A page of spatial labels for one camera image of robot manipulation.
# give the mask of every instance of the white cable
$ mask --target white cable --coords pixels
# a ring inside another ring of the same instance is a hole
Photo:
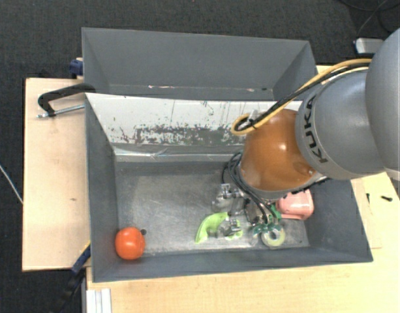
[[[13,191],[16,193],[18,200],[20,201],[21,204],[23,204],[23,199],[20,196],[20,194],[17,191],[16,186],[14,185],[14,183],[11,181],[10,177],[8,176],[8,174],[6,173],[6,171],[4,170],[4,168],[2,167],[2,165],[0,164],[0,170],[1,172],[4,174],[5,178],[7,179],[7,181],[10,183],[11,188],[13,189]]]

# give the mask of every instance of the wooden table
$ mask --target wooden table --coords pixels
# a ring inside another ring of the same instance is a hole
[[[79,82],[26,80],[24,271],[70,268],[89,240],[84,111],[36,118],[40,94]],[[109,283],[92,283],[89,267],[87,287],[110,288],[114,313],[400,312],[400,201],[385,174],[352,185],[371,248],[381,247],[372,263]]]

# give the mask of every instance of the yellow cable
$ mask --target yellow cable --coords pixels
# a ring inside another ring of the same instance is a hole
[[[361,63],[370,63],[371,59],[351,59],[348,61],[343,61],[342,63],[333,65],[329,68],[327,68],[326,70],[324,70],[323,72],[317,74],[316,76],[313,76],[309,81],[307,81],[305,84],[303,84],[299,89],[297,89],[296,92],[301,91],[303,88],[307,87],[308,85],[310,85],[313,82],[318,81],[319,79],[323,78],[324,76],[328,75],[329,73],[332,73],[333,71],[339,70],[341,68],[345,68],[345,67],[349,67],[352,65],[356,65],[356,64],[361,64]],[[279,113],[282,109],[284,109],[294,98],[291,98],[289,101],[285,102],[282,106],[280,106],[279,108],[277,108],[276,110],[274,110],[273,112],[271,112],[268,116],[266,116],[265,118],[263,118],[261,121],[255,123],[253,126],[250,126],[249,128],[246,128],[245,130],[242,131],[237,131],[236,130],[236,126],[237,124],[244,120],[245,118],[247,118],[249,116],[248,113],[244,113],[243,115],[239,116],[232,124],[232,128],[230,129],[231,133],[233,133],[235,136],[241,136],[243,134],[247,134],[250,131],[255,130],[256,128],[261,127],[263,124],[265,124],[266,122],[268,122],[273,116],[275,116],[277,113]]]

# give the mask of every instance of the pink block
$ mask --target pink block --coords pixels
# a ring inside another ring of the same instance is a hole
[[[314,210],[313,197],[309,190],[297,194],[288,194],[275,204],[283,218],[305,220],[309,218]]]

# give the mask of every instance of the dark floor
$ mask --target dark floor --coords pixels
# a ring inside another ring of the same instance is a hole
[[[383,1],[348,0],[370,12],[337,0],[0,0],[0,161],[22,191],[22,78],[70,77],[81,27],[304,39],[317,63],[336,63],[354,57],[358,35],[386,38],[400,26],[399,6],[361,28]],[[21,237],[22,206],[0,173],[0,313],[48,312],[68,274],[22,273]],[[66,312],[79,309],[75,299]]]

